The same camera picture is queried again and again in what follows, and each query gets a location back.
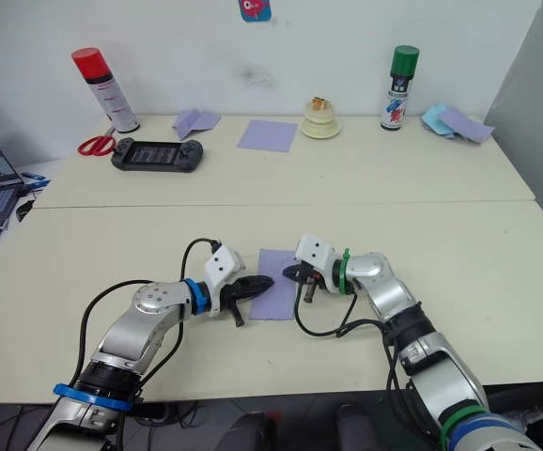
purple paper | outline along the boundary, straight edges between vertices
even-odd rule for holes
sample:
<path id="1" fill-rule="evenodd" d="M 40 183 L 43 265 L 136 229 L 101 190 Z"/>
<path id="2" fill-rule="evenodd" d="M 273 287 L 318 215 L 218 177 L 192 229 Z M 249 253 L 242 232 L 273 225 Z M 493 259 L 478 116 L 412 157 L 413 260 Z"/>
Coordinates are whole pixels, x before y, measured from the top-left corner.
<path id="1" fill-rule="evenodd" d="M 182 111 L 176 117 L 174 128 L 178 132 L 179 139 L 184 139 L 192 131 L 210 130 L 217 125 L 220 115 L 198 110 Z"/>
<path id="2" fill-rule="evenodd" d="M 286 266 L 294 264 L 294 251 L 259 251 L 258 273 L 271 277 L 273 285 L 251 301 L 249 319 L 293 318 L 295 282 L 284 277 L 282 271 Z"/>
<path id="3" fill-rule="evenodd" d="M 296 131 L 297 124 L 252 120 L 244 131 L 238 147 L 288 152 Z"/>
<path id="4" fill-rule="evenodd" d="M 475 120 L 466 117 L 453 106 L 450 106 L 443 113 L 440 113 L 439 119 L 464 138 L 471 139 L 478 144 L 487 141 L 490 134 L 495 130 L 494 127 L 489 127 L 488 125 L 481 124 L 480 122 L 476 122 Z"/>

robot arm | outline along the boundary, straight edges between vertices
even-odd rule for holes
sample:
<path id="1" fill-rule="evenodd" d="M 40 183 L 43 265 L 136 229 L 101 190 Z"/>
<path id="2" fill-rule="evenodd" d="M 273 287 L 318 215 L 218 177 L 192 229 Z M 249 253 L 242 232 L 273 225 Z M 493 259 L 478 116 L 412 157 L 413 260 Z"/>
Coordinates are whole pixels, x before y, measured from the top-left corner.
<path id="1" fill-rule="evenodd" d="M 425 417 L 440 431 L 449 449 L 479 451 L 539 448 L 502 417 L 489 412 L 480 381 L 437 332 L 407 286 L 399 280 L 388 259 L 379 253 L 340 256 L 327 243 L 303 235 L 296 250 L 299 272 L 306 274 L 311 298 L 319 280 L 332 293 L 353 291 L 368 298 L 383 324 L 385 345 L 394 346 Z"/>
<path id="2" fill-rule="evenodd" d="M 266 276 L 238 278 L 244 268 L 237 252 L 221 246 L 205 265 L 205 282 L 184 279 L 140 287 L 77 382 L 54 388 L 60 398 L 28 450 L 113 449 L 106 436 L 116 432 L 132 408 L 167 331 L 192 315 L 209 311 L 213 316 L 226 309 L 237 326 L 242 325 L 236 300 L 256 296 L 273 284 Z"/>

black cable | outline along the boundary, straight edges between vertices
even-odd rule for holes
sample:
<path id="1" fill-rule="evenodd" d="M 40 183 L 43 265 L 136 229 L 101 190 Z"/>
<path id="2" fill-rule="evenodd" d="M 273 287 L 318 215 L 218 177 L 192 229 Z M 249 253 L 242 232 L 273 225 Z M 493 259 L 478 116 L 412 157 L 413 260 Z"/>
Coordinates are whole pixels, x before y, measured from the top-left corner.
<path id="1" fill-rule="evenodd" d="M 178 416 L 179 426 L 182 429 L 194 428 L 193 422 L 194 422 L 194 418 L 196 417 L 196 412 L 198 412 L 198 402 L 195 401 L 190 409 L 188 409 L 183 415 Z M 190 418 L 190 421 L 188 423 L 184 423 L 184 419 L 187 418 L 188 415 L 190 415 L 190 413 L 192 413 L 193 416 Z"/>
<path id="2" fill-rule="evenodd" d="M 155 433 L 155 428 L 153 426 L 148 428 L 147 451 L 150 451 L 152 449 L 152 437 L 154 433 Z"/>
<path id="3" fill-rule="evenodd" d="M 115 446 L 117 451 L 123 451 L 123 432 L 125 431 L 125 413 L 119 415 L 119 423 L 117 423 L 117 431 L 115 434 Z"/>
<path id="4" fill-rule="evenodd" d="M 194 247 L 195 244 L 200 242 L 208 242 L 211 246 L 211 251 L 215 252 L 221 246 L 221 243 L 217 240 L 212 240 L 209 238 L 197 238 L 195 240 L 192 240 L 188 246 L 186 246 L 186 250 L 184 251 L 184 255 L 181 259 L 181 269 L 179 271 L 179 280 L 184 280 L 184 277 L 186 275 L 186 262 L 188 261 L 188 255 L 190 254 L 190 251 Z M 167 362 L 169 362 L 169 359 L 173 357 L 173 355 L 176 353 L 176 351 L 179 348 L 179 345 L 181 345 L 181 340 L 184 336 L 184 323 L 181 322 L 178 326 L 178 338 L 176 340 L 176 344 L 174 347 L 163 357 L 163 359 L 154 367 L 152 370 L 144 377 L 138 384 L 138 388 L 142 388 L 145 383 L 150 381 L 150 379 L 155 375 L 157 371 L 159 371 L 163 365 L 165 365 Z"/>
<path id="5" fill-rule="evenodd" d="M 350 302 L 349 309 L 347 310 L 347 314 L 343 317 L 343 320 L 340 323 L 340 327 L 345 327 L 345 324 L 347 324 L 347 320 L 349 319 L 353 308 L 355 308 L 355 304 L 357 304 L 357 294 L 353 295 L 353 300 Z"/>
<path id="6" fill-rule="evenodd" d="M 165 355 L 163 357 L 163 359 L 154 367 L 150 370 L 150 372 L 144 377 L 142 378 L 142 380 L 140 382 L 138 382 L 138 388 L 142 388 L 144 386 L 145 383 L 147 383 L 148 381 L 150 381 L 150 378 L 152 378 L 155 373 L 157 371 L 159 371 L 161 369 L 161 367 L 163 365 L 165 365 L 169 359 L 171 359 L 173 357 L 173 355 L 176 353 L 176 351 L 178 350 L 179 348 L 179 345 L 181 345 L 181 339 L 182 337 L 184 336 L 184 323 L 181 322 L 178 326 L 178 338 L 176 340 L 176 344 L 174 345 L 174 347 L 167 353 L 167 355 Z"/>
<path id="7" fill-rule="evenodd" d="M 409 393 L 411 391 L 411 388 L 414 387 L 413 382 L 410 380 L 405 384 L 405 387 L 403 391 L 405 393 Z M 422 418 L 420 411 L 415 406 L 415 403 L 410 397 L 404 397 L 403 401 L 405 402 L 405 405 L 407 406 L 408 411 L 410 412 L 411 418 L 413 419 L 413 423 L 417 425 L 417 427 L 420 429 L 420 431 L 426 435 L 427 437 L 430 437 L 435 442 L 439 441 L 439 436 L 436 435 L 430 428 L 427 426 L 425 420 Z"/>
<path id="8" fill-rule="evenodd" d="M 303 322 L 301 321 L 301 317 L 299 315 L 299 305 L 301 301 L 301 294 L 303 292 L 303 283 L 300 283 L 297 287 L 297 296 L 294 303 L 294 318 L 301 328 L 306 334 L 312 335 L 312 336 L 329 336 L 332 334 L 335 334 L 336 337 L 340 338 L 341 336 L 344 336 L 348 334 L 353 329 L 365 325 L 365 324 L 372 324 L 380 329 L 382 334 L 385 334 L 387 332 L 386 326 L 381 321 L 375 320 L 375 319 L 357 319 L 355 321 L 347 322 L 347 319 L 349 318 L 349 315 L 355 305 L 355 302 L 357 301 L 357 295 L 353 296 L 353 301 L 351 302 L 349 306 L 349 310 L 347 311 L 347 314 L 343 317 L 343 320 L 335 329 L 332 329 L 331 331 L 327 332 L 313 332 L 307 329 Z M 396 345 L 396 339 L 393 341 L 393 347 L 394 347 L 394 354 L 391 355 L 390 351 L 388 350 L 387 346 L 384 346 L 384 351 L 386 354 L 386 358 L 389 363 L 389 372 L 386 380 L 386 393 L 389 398 L 389 402 L 391 403 L 391 408 L 395 414 L 396 420 L 407 430 L 409 430 L 414 435 L 419 436 L 422 438 L 427 444 L 432 446 L 433 448 L 436 448 L 437 444 L 434 442 L 424 431 L 424 428 L 422 428 L 418 422 L 415 421 L 415 418 L 413 417 L 409 405 L 407 404 L 405 397 L 403 396 L 403 393 L 401 391 L 401 387 L 399 386 L 398 378 L 396 376 L 396 361 L 398 358 L 398 350 Z M 393 393 L 392 386 L 395 386 L 395 392 Z"/>
<path id="9" fill-rule="evenodd" d="M 28 413 L 37 411 L 37 410 L 39 410 L 39 409 L 44 409 L 44 408 L 46 408 L 46 407 L 49 407 L 49 406 L 38 406 L 38 407 L 35 407 L 35 408 L 33 408 L 33 409 L 28 409 L 28 410 L 26 410 L 26 411 L 23 412 L 22 416 L 27 415 Z M 5 425 L 5 424 L 8 423 L 9 421 L 14 420 L 15 418 L 17 418 L 18 415 L 19 415 L 18 413 L 15 413 L 14 415 L 10 416 L 9 418 L 6 418 L 6 419 L 0 421 L 0 427 L 3 426 L 3 425 Z"/>
<path id="10" fill-rule="evenodd" d="M 146 279 L 135 279 L 135 280 L 126 280 L 125 282 L 120 282 L 116 285 L 113 285 L 112 287 L 107 288 L 105 291 L 103 291 L 101 294 L 99 294 L 96 298 L 92 300 L 92 302 L 85 308 L 84 315 L 82 316 L 82 323 L 80 326 L 80 346 L 78 350 L 77 355 L 77 364 L 75 366 L 75 372 L 73 373 L 73 377 L 71 378 L 71 381 L 69 382 L 69 387 L 72 387 L 75 385 L 77 380 L 80 377 L 80 374 L 82 374 L 82 369 L 84 368 L 84 359 L 85 359 L 85 334 L 87 331 L 87 322 L 90 319 L 90 313 L 92 312 L 92 309 L 96 306 L 99 301 L 109 294 L 112 291 L 115 291 L 118 288 L 126 287 L 127 285 L 135 285 L 135 284 L 149 284 L 152 282 L 151 280 Z"/>
<path id="11" fill-rule="evenodd" d="M 396 339 L 393 341 L 393 355 L 392 356 L 390 352 L 388 351 L 387 347 L 384 347 L 384 350 L 386 352 L 387 358 L 389 358 L 389 364 L 390 364 L 388 377 L 386 379 L 386 393 L 391 403 L 391 409 L 393 410 L 393 413 L 395 414 L 396 420 L 401 424 L 401 426 L 406 428 L 413 435 L 416 435 L 419 438 L 421 438 L 432 449 L 436 449 L 438 446 L 437 442 L 432 440 L 428 435 L 426 435 L 424 430 L 415 422 L 415 419 L 411 415 L 411 412 L 409 410 L 405 397 L 403 397 L 403 392 L 401 391 L 401 387 L 399 386 L 399 381 L 396 376 L 396 361 L 398 358 L 398 348 L 396 346 Z M 399 405 L 399 409 L 396 407 L 395 400 L 393 399 L 392 385 L 395 387 L 395 395 L 396 395 L 397 403 Z"/>
<path id="12" fill-rule="evenodd" d="M 186 247 L 186 250 L 184 251 L 184 257 L 181 259 L 181 270 L 179 272 L 179 280 L 184 280 L 184 277 L 186 275 L 186 261 L 188 260 L 188 255 L 190 254 L 190 251 L 194 247 L 195 244 L 199 242 L 208 242 L 211 246 L 211 251 L 215 252 L 217 249 L 215 247 L 220 246 L 220 242 L 217 240 L 212 240 L 210 238 L 197 238 L 196 240 L 192 240 L 190 244 Z"/>
<path id="13" fill-rule="evenodd" d="M 17 417 L 15 418 L 15 422 L 12 424 L 12 428 L 10 429 L 10 433 L 8 434 L 7 445 L 5 446 L 5 451 L 8 451 L 10 449 L 10 444 L 12 443 L 12 438 L 15 435 L 15 430 L 17 430 L 17 426 L 19 425 L 19 420 L 21 420 L 21 417 L 23 415 L 24 410 L 25 410 L 25 406 L 21 406 L 19 408 L 19 412 L 17 413 Z"/>
<path id="14" fill-rule="evenodd" d="M 385 330 L 384 324 L 382 322 L 380 322 L 380 321 L 375 320 L 375 319 L 357 319 L 355 321 L 347 322 L 347 323 L 345 323 L 346 320 L 343 319 L 341 325 L 334 328 L 334 329 L 332 329 L 331 331 L 326 331 L 326 332 L 313 332 L 313 331 L 310 331 L 309 329 L 307 329 L 305 327 L 305 325 L 301 321 L 301 316 L 299 315 L 299 305 L 301 303 L 301 293 L 302 292 L 303 292 L 303 284 L 299 284 L 299 286 L 297 287 L 297 296 L 296 296 L 296 299 L 295 299 L 295 302 L 294 302 L 294 319 L 297 321 L 297 324 L 299 325 L 301 330 L 303 332 L 305 332 L 306 334 L 309 334 L 311 336 L 330 336 L 330 335 L 336 334 L 337 337 L 341 337 L 341 336 L 344 336 L 344 335 L 348 334 L 350 331 L 352 331 L 356 327 L 363 326 L 365 324 L 372 324 L 372 325 L 378 327 L 381 332 L 384 332 L 384 330 Z M 349 311 L 345 315 L 345 318 L 349 317 L 350 312 L 352 310 L 352 307 L 354 306 L 354 303 L 357 301 L 357 295 L 355 294 L 353 296 L 353 298 L 354 299 L 351 302 L 351 306 L 349 307 Z"/>
<path id="15" fill-rule="evenodd" d="M 174 408 L 173 413 L 171 413 L 171 407 L 170 406 L 173 406 L 173 408 Z M 163 426 L 175 424 L 174 418 L 178 415 L 177 403 L 165 402 L 165 403 L 163 403 L 163 409 L 164 409 L 164 413 L 163 413 L 163 416 L 161 418 L 156 418 L 156 419 L 153 420 L 153 419 L 148 418 L 148 417 L 134 417 L 133 421 L 138 423 L 140 426 L 144 426 L 145 428 L 150 428 L 150 427 L 160 428 L 160 427 L 163 427 Z"/>

white table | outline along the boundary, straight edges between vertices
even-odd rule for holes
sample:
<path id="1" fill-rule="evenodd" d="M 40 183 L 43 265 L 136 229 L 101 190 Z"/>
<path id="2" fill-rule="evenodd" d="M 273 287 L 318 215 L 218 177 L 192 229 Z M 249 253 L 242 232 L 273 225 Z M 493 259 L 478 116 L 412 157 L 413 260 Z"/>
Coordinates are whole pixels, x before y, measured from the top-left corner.
<path id="1" fill-rule="evenodd" d="M 196 133 L 205 148 L 192 174 L 123 172 L 108 157 L 72 156 L 37 208 L 171 205 L 330 205 L 532 200 L 490 138 L 449 141 L 409 117 L 399 132 L 378 117 L 340 117 L 330 140 L 297 132 L 289 153 L 237 148 L 253 117 L 222 117 Z M 255 117 L 300 122 L 300 117 Z M 178 141 L 174 117 L 140 117 L 136 140 Z M 103 121 L 93 134 L 107 128 Z"/>
<path id="2" fill-rule="evenodd" d="M 34 210 L 0 253 L 0 402 L 53 401 L 52 387 L 74 369 L 88 302 L 126 279 L 177 280 L 192 238 L 222 239 L 254 273 L 260 248 L 293 249 L 305 231 L 353 255 L 388 256 L 484 384 L 543 381 L 543 212 L 535 202 L 46 209 Z M 207 246 L 194 250 L 192 278 L 202 277 L 207 255 Z M 88 355 L 132 293 L 124 288 L 95 309 Z M 332 327 L 348 302 L 320 293 L 303 307 L 303 320 L 318 330 Z M 248 304 L 240 308 L 247 318 Z M 366 302 L 355 315 L 371 315 Z M 160 356 L 175 336 L 168 334 Z M 381 389 L 386 372 L 372 329 L 321 339 L 294 321 L 247 321 L 236 329 L 229 316 L 201 316 L 187 323 L 178 354 L 144 395 Z"/>

scissors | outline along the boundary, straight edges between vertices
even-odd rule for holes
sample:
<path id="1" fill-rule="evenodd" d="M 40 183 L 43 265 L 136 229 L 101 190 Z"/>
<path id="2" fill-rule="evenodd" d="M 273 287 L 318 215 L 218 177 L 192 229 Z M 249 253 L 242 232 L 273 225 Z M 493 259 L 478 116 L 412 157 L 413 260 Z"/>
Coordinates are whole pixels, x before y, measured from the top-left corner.
<path id="1" fill-rule="evenodd" d="M 88 139 L 77 148 L 77 151 L 85 156 L 101 157 L 102 155 L 108 155 L 115 149 L 117 144 L 113 137 L 114 131 L 115 127 L 111 127 L 103 136 L 94 136 Z"/>

